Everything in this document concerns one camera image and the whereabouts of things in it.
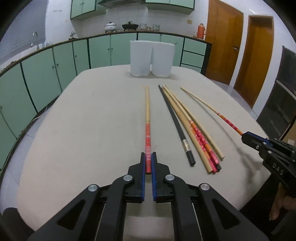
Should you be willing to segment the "right hand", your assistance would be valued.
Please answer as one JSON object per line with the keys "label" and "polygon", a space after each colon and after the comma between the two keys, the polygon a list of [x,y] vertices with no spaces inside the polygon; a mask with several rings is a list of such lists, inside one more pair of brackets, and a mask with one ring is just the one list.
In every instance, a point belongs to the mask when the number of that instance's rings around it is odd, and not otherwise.
{"label": "right hand", "polygon": [[269,220],[276,220],[279,217],[280,210],[284,208],[285,210],[295,210],[296,209],[296,199],[288,196],[285,189],[281,185],[278,186],[278,192],[276,194],[275,200],[273,202]]}

